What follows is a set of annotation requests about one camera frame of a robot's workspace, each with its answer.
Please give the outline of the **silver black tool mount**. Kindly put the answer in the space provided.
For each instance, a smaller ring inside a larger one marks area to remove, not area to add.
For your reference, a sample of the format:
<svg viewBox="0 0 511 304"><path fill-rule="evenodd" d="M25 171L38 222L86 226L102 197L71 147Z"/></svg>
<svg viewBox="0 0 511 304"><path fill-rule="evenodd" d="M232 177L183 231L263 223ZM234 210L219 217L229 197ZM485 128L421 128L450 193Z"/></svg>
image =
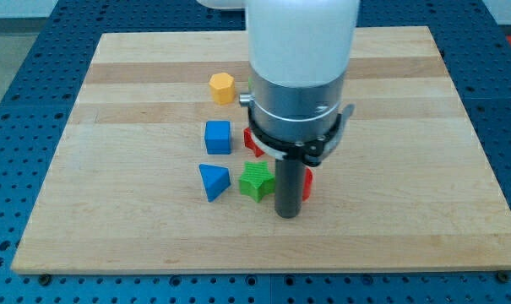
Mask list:
<svg viewBox="0 0 511 304"><path fill-rule="evenodd" d="M251 86L241 103L247 108L253 139L277 160L319 166L340 144L355 110L341 108L346 70L308 86L278 84L250 68Z"/></svg>

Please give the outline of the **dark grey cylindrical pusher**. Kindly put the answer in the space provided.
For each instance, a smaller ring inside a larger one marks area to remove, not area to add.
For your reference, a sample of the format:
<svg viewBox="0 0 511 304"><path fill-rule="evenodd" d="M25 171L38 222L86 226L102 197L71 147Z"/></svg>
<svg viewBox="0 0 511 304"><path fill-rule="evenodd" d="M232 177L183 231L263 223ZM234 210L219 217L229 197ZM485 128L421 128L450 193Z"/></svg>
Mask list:
<svg viewBox="0 0 511 304"><path fill-rule="evenodd" d="M282 218L299 215L306 167L299 160L275 161L275 211Z"/></svg>

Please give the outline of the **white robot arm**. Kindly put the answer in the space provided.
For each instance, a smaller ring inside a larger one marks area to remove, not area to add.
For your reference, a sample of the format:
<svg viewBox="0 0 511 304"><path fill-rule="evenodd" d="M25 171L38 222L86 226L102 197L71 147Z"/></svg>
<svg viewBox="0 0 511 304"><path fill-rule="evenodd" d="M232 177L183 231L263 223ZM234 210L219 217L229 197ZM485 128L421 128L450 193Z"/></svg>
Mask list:
<svg viewBox="0 0 511 304"><path fill-rule="evenodd" d="M358 0L198 0L207 8L243 10L251 86L247 108L255 144L275 158L275 212L302 208L307 167L339 145L354 105L342 91Z"/></svg>

